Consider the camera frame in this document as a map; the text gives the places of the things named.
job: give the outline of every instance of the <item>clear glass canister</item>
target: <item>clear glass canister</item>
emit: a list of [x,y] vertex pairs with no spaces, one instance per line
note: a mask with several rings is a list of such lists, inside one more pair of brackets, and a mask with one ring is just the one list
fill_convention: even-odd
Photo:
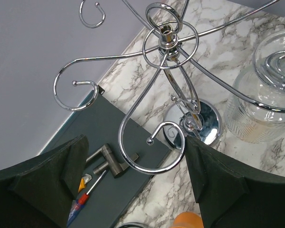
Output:
[[[264,104],[285,108],[285,30],[263,40],[252,62],[240,72],[233,87]],[[285,132],[285,114],[261,109],[233,94],[224,118],[227,128],[246,142],[268,142]]]

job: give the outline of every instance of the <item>metal ring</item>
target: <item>metal ring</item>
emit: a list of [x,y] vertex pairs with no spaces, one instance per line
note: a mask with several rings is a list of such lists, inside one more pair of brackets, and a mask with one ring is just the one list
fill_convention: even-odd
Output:
[[[175,21],[175,20],[169,20],[169,21],[166,21],[166,22],[164,22],[164,23],[161,23],[160,24],[160,26],[162,26],[162,25],[165,25],[165,24],[169,24],[169,23],[177,23],[177,21]],[[143,55],[143,57],[144,57],[144,59],[146,60],[146,62],[150,65],[150,66],[152,66],[152,67],[154,67],[154,68],[156,68],[156,69],[161,69],[161,70],[167,70],[167,69],[176,69],[176,68],[179,68],[179,67],[181,67],[182,65],[184,65],[185,63],[187,63],[192,57],[193,57],[193,55],[196,53],[196,51],[198,50],[198,47],[199,47],[199,41],[200,41],[200,39],[199,39],[199,34],[198,34],[198,32],[197,32],[197,30],[191,25],[191,24],[189,24],[188,22],[186,22],[186,21],[183,21],[183,23],[184,23],[184,25],[186,25],[186,26],[188,26],[193,32],[194,32],[194,35],[195,35],[195,37],[196,37],[196,39],[195,39],[195,47],[194,47],[194,50],[193,50],[193,52],[188,56],[188,58],[186,58],[183,62],[181,62],[181,63],[178,63],[178,64],[176,64],[176,65],[173,65],[173,66],[160,66],[160,65],[156,65],[156,64],[154,64],[154,63],[152,63],[152,62],[150,62],[150,60],[147,58],[147,55],[146,55],[146,43],[147,43],[147,40],[149,39],[149,37],[150,37],[150,35],[154,32],[154,28],[147,34],[147,36],[146,36],[146,38],[144,39],[144,41],[143,41],[143,44],[142,44],[142,55]]]
[[96,6],[96,8],[98,8],[98,10],[101,12],[101,14],[103,15],[103,17],[102,17],[101,21],[98,22],[97,24],[91,25],[91,24],[86,23],[86,21],[84,20],[84,17],[82,16],[82,8],[83,8],[83,6],[84,6],[85,1],[86,1],[86,0],[83,0],[83,1],[81,2],[81,4],[80,4],[80,7],[79,7],[79,18],[80,18],[80,20],[81,20],[81,22],[83,23],[84,26],[86,26],[86,27],[88,27],[88,28],[90,28],[90,29],[95,29],[95,28],[101,26],[101,25],[104,23],[104,21],[105,21],[105,12],[104,12],[103,8],[101,8],[99,2],[96,2],[96,3],[95,3],[95,6]]
[[57,74],[57,76],[54,80],[54,85],[53,85],[54,98],[55,98],[56,102],[60,105],[60,107],[64,108],[65,110],[73,111],[73,112],[82,111],[82,110],[86,109],[87,107],[89,107],[91,104],[93,104],[93,102],[96,100],[98,93],[99,93],[98,85],[92,81],[73,81],[73,86],[91,85],[94,89],[94,92],[93,92],[91,99],[84,105],[81,105],[79,107],[70,107],[70,106],[65,105],[64,103],[61,102],[61,100],[59,99],[58,94],[57,94],[57,83],[58,83],[58,80],[59,80],[61,74],[66,69],[65,67],[63,67],[59,71],[59,73]]
[[175,166],[177,166],[181,160],[183,159],[184,155],[185,155],[185,134],[183,132],[183,130],[181,129],[181,127],[176,124],[175,122],[171,122],[171,121],[165,121],[162,122],[161,124],[159,124],[156,129],[154,130],[153,134],[147,139],[147,143],[148,145],[152,145],[154,143],[154,138],[157,136],[157,134],[159,133],[159,131],[167,125],[172,125],[180,134],[180,140],[181,140],[181,148],[180,148],[180,153],[177,156],[177,158],[174,160],[174,162],[172,162],[171,164],[162,167],[162,168],[158,168],[158,169],[149,169],[149,168],[145,168],[143,166],[140,166],[138,164],[136,164],[135,162],[133,162],[131,160],[131,158],[125,154],[125,152],[121,151],[121,154],[123,156],[123,158],[125,159],[125,161],[135,170],[144,173],[144,174],[148,174],[148,175],[155,175],[155,174],[161,174],[161,173],[165,173],[168,172],[170,170],[172,170]]
[[150,15],[150,10],[152,10],[154,8],[163,9],[163,10],[169,12],[170,14],[172,14],[172,16],[176,19],[177,27],[175,30],[172,31],[172,34],[177,34],[182,30],[183,21],[182,21],[181,16],[179,15],[179,13],[175,9],[173,9],[171,6],[168,6],[164,3],[159,3],[159,2],[152,3],[149,6],[147,6],[147,8],[146,8],[146,18],[154,29],[156,29],[158,32],[160,31],[160,25],[157,25],[152,20],[151,15]]

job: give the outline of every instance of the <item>black fabric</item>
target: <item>black fabric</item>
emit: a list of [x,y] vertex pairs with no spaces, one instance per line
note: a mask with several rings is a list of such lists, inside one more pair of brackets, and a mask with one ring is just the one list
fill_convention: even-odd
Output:
[[87,138],[81,135],[1,170],[0,228],[65,228],[87,152]]
[[[91,107],[73,114],[73,117],[50,142],[48,149],[57,147],[76,135],[84,134],[89,140],[90,155],[107,143],[116,159],[122,163],[124,159],[119,151],[117,133],[123,118],[122,111],[103,96],[98,95]],[[162,164],[170,150],[157,139],[154,140],[152,146],[149,146],[146,140],[150,135],[151,133],[130,119],[124,131],[123,142],[129,156],[134,153],[139,155],[137,164],[156,168]],[[84,173],[91,174],[93,180],[87,184],[87,188],[82,190],[78,197],[95,182],[97,175],[93,174],[93,169],[104,161],[103,156],[98,156],[86,167]],[[133,199],[142,192],[150,178],[150,175],[142,174],[132,168],[128,168],[118,178],[114,178],[109,172],[95,188],[85,208],[69,228],[114,228],[119,218],[127,211]]]
[[285,228],[285,177],[188,137],[186,160],[205,228]]

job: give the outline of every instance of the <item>marble countertop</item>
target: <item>marble countertop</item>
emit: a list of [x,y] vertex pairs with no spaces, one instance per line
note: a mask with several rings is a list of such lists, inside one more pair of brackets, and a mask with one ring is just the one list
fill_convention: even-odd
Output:
[[[178,12],[182,9],[178,0],[168,0],[167,4]],[[192,24],[198,32],[203,32],[249,10],[248,7],[225,0],[191,0],[184,20]],[[157,22],[164,22],[169,14],[162,10],[154,18]],[[284,28],[285,18],[260,12],[238,24],[200,38],[199,49],[194,58],[210,72],[232,84],[240,70],[251,62],[254,45],[268,34]],[[147,32],[143,29],[125,53],[141,51]],[[184,26],[180,37],[187,35],[192,35],[192,32]],[[194,48],[194,43],[194,40],[186,42],[184,49],[189,53]],[[148,47],[156,44],[156,37],[151,36]],[[148,57],[158,64],[157,51]],[[191,64],[187,63],[184,67],[199,97],[212,103],[222,115],[229,92]],[[106,91],[104,97],[126,113],[155,71],[142,56],[123,59],[113,65],[99,84]],[[189,94],[180,71],[175,69],[172,73],[185,93]],[[162,72],[132,118],[147,131],[153,132],[172,105],[171,94],[174,94],[173,89]],[[166,143],[162,134],[158,138]],[[224,127],[220,142],[215,148],[255,168],[285,176],[285,134],[269,143],[250,144],[240,141]],[[177,151],[172,151],[166,163],[170,163],[176,155]],[[121,218],[120,223],[135,221],[151,227],[167,228],[184,211],[200,212],[194,199],[185,160],[172,171],[155,176]]]

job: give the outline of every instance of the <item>metal stem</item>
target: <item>metal stem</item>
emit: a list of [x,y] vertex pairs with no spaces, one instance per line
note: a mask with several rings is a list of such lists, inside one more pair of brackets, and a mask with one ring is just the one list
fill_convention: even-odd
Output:
[[[217,32],[217,31],[219,31],[221,29],[224,29],[224,28],[226,28],[229,25],[232,25],[234,23],[240,22],[240,21],[244,20],[245,18],[250,17],[251,15],[253,15],[253,14],[259,12],[259,11],[262,11],[262,10],[266,9],[267,7],[277,3],[278,1],[280,1],[280,0],[272,0],[272,1],[262,5],[261,7],[257,8],[257,9],[253,9],[252,11],[249,11],[248,13],[245,13],[245,14],[243,14],[242,16],[240,16],[238,18],[235,18],[235,19],[233,19],[231,21],[228,21],[227,23],[225,23],[223,25],[220,25],[220,26],[217,26],[217,27],[215,27],[213,29],[209,29],[207,31],[199,33],[199,37],[203,37],[203,36],[209,35],[211,33],[214,33],[214,32]],[[182,43],[184,41],[189,41],[189,40],[192,40],[192,39],[195,39],[195,35],[179,39],[179,43]]]
[[133,6],[127,1],[127,0],[122,0],[123,3],[129,8],[129,10],[135,15],[135,17],[148,29],[151,30],[152,27],[139,15],[139,13],[133,8]]
[[[191,103],[190,103],[189,101],[187,101],[187,98],[186,98],[185,94],[182,92],[180,86],[179,86],[179,85],[177,84],[177,82],[175,81],[175,79],[174,79],[174,77],[173,77],[171,71],[170,71],[170,70],[164,70],[164,73],[165,73],[165,75],[166,75],[168,81],[170,82],[172,88],[173,88],[174,91],[176,92],[177,96],[179,96],[179,98],[180,98],[181,100],[186,101],[186,102],[183,102],[183,105],[184,105],[184,107],[185,107],[189,112],[191,111],[190,113],[192,114],[192,117],[194,118],[194,120],[196,120],[196,125],[197,125],[197,127],[198,127],[198,130],[202,129],[202,124],[201,124],[201,121],[199,120],[199,117],[194,114],[194,111],[192,110],[192,108],[191,108],[191,106],[190,106]],[[193,95],[193,93],[191,92],[191,90],[190,90],[190,93],[191,93],[191,99],[193,100],[193,99],[194,99],[194,95]]]
[[[178,48],[178,50],[185,56],[188,57],[188,53],[185,52],[182,48]],[[252,104],[255,106],[258,106],[262,109],[271,111],[271,112],[275,112],[275,113],[285,113],[285,108],[278,108],[278,107],[274,107],[268,104],[263,104],[259,101],[256,101],[248,96],[246,96],[245,94],[241,93],[240,91],[236,90],[235,88],[233,88],[231,85],[227,84],[226,82],[224,82],[223,80],[219,79],[217,76],[215,76],[214,74],[212,74],[211,72],[209,72],[207,69],[205,69],[203,66],[201,66],[198,62],[196,62],[194,59],[190,59],[190,62],[198,69],[200,70],[202,73],[204,73],[206,76],[208,76],[209,78],[211,78],[213,81],[215,81],[216,83],[218,83],[219,85],[221,85],[222,87],[224,87],[225,89],[227,89],[229,92],[233,93],[235,96],[237,96],[238,98]]]
[[190,0],[186,0],[184,6],[182,8],[182,12],[181,12],[181,15],[180,15],[182,19],[184,19],[184,17],[185,17],[185,14],[186,14],[186,11],[187,11],[187,8],[188,8],[188,5],[189,5],[189,1]]
[[89,195],[92,191],[94,191],[94,189],[97,187],[97,185],[99,184],[99,182],[105,177],[105,175],[109,172],[109,170],[105,170],[103,171],[102,174],[100,174],[100,176],[97,178],[97,180],[95,181],[95,183],[92,185],[92,187],[87,191],[87,195]]
[[198,111],[197,111],[197,113],[200,114],[200,99],[199,99],[198,93],[196,92],[195,87],[194,87],[193,83],[191,82],[191,79],[188,76],[188,74],[187,74],[186,70],[184,69],[184,67],[180,67],[180,71],[181,71],[182,75],[184,76],[184,78],[186,80],[186,83],[187,83],[187,85],[189,87],[191,100],[196,100],[196,102],[198,103]]

